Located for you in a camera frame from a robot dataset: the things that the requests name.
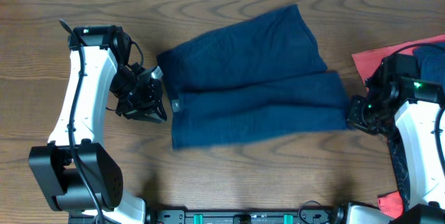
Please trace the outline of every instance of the red fabric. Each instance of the red fabric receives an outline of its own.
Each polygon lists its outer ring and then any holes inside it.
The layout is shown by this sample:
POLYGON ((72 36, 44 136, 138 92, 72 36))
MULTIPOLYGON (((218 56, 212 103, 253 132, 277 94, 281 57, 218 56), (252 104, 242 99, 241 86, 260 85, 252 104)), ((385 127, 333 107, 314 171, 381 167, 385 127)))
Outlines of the red fabric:
MULTIPOLYGON (((405 42, 396 46, 392 47, 383 47, 381 49, 374 49, 369 51, 364 51, 362 53, 353 54, 353 60, 355 62, 355 66, 357 67, 357 71, 360 74, 360 77, 362 78, 362 81, 364 83, 364 80, 366 78, 369 78, 371 75, 373 75, 374 71, 377 69, 377 67, 382 62, 382 59, 386 56, 389 56, 390 54, 394 53, 398 49, 408 46, 415 43, 437 43, 437 42, 444 42, 445 41, 445 35, 439 35, 436 37, 428 38, 425 40, 416 40, 414 42, 405 42)), ((409 54, 412 55, 412 52, 415 50, 415 47, 403 50, 402 54, 409 54)))
POLYGON ((378 199, 380 211, 392 218, 397 218, 403 214, 403 201, 398 191, 380 196, 378 199))

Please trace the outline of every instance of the dark blue fabric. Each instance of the dark blue fabric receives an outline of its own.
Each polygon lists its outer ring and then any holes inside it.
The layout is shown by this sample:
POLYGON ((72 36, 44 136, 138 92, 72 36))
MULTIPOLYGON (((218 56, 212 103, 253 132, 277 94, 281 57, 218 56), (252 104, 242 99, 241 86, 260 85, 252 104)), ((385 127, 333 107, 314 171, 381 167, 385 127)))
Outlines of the dark blue fabric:
POLYGON ((445 51, 434 47, 419 47, 414 55, 420 65, 421 79, 440 83, 445 88, 445 51))
POLYGON ((346 129, 348 98, 324 73, 297 6, 228 26, 160 54, 173 148, 246 143, 299 131, 346 129))

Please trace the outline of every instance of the cloth fold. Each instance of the cloth fold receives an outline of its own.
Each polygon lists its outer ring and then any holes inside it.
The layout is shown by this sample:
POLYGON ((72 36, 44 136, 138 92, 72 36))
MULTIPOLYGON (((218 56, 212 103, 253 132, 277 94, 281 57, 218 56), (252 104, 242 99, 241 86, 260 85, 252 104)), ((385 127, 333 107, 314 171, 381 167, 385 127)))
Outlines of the cloth fold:
POLYGON ((157 59, 174 112, 174 149, 346 129, 346 92, 337 73, 324 73, 296 5, 205 33, 157 59))

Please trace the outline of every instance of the table surface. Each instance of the table surface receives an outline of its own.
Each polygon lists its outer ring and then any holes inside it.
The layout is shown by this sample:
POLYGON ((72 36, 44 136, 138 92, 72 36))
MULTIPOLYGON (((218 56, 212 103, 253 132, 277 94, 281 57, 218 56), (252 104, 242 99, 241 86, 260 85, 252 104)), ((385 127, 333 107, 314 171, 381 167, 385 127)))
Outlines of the table surface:
MULTIPOLYGON (((445 0, 0 0, 0 222, 66 223, 66 213, 49 210, 28 166, 30 148, 46 145, 56 125, 70 73, 58 18, 71 26, 122 25, 148 66, 199 34, 292 3, 349 95, 366 94, 351 54, 445 31, 445 0)), ((174 152, 166 108, 161 125, 106 113, 105 144, 125 187, 155 208, 377 204, 377 195, 396 190, 384 138, 335 131, 174 152)))

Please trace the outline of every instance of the red cloth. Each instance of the red cloth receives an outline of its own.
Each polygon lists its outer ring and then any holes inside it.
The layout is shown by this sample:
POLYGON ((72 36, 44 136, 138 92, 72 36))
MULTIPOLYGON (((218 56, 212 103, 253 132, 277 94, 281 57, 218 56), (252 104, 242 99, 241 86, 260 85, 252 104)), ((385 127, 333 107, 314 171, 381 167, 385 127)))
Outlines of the red cloth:
POLYGON ((397 218, 403 214, 403 201, 398 191, 380 196, 378 199, 380 211, 392 218, 397 218))
MULTIPOLYGON (((358 54, 353 54, 353 60, 355 62, 355 66, 357 67, 357 71, 359 72, 360 77, 362 78, 362 81, 364 83, 364 80, 366 78, 369 78, 371 77, 371 75, 373 75, 374 71, 380 65, 384 57, 389 56, 390 54, 394 53, 400 48, 415 43, 437 43, 437 42, 445 42, 445 35, 439 35, 425 40, 416 40, 414 42, 405 42, 392 47, 383 47, 381 49, 364 51, 358 54)), ((415 49, 416 49, 415 47, 412 47, 403 50, 401 54, 412 55, 412 52, 415 49)))

